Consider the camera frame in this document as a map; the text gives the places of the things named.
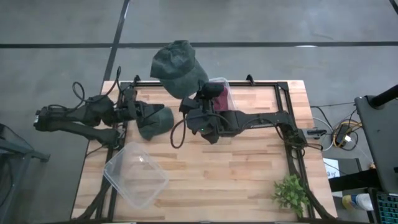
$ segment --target gray floor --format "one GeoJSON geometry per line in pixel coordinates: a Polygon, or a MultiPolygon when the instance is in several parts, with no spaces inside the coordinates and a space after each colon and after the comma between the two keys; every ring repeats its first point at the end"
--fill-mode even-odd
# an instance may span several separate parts
{"type": "MultiPolygon", "coordinates": [[[[122,4],[122,0],[0,0],[0,44],[112,42],[122,4]]],[[[121,42],[397,41],[397,26],[398,15],[387,0],[135,0],[121,42]]],[[[16,223],[69,218],[87,140],[35,131],[34,113],[51,103],[78,103],[71,89],[74,81],[82,82],[88,95],[97,94],[109,52],[0,49],[0,123],[36,149],[51,153],[48,164],[31,165],[16,223]]],[[[114,69],[122,66],[123,80],[134,75],[148,80],[155,52],[119,49],[114,69]]],[[[398,47],[197,49],[197,58],[210,77],[241,80],[250,73],[258,80],[305,80],[312,105],[353,101],[398,83],[398,47]]],[[[325,108],[325,113],[334,124],[353,110],[346,105],[325,108]]],[[[322,118],[317,110],[313,115],[322,118]]],[[[370,153],[361,131],[359,136],[354,151],[331,149],[324,156],[358,157],[367,168],[370,162],[359,150],[368,157],[370,153]]]]}

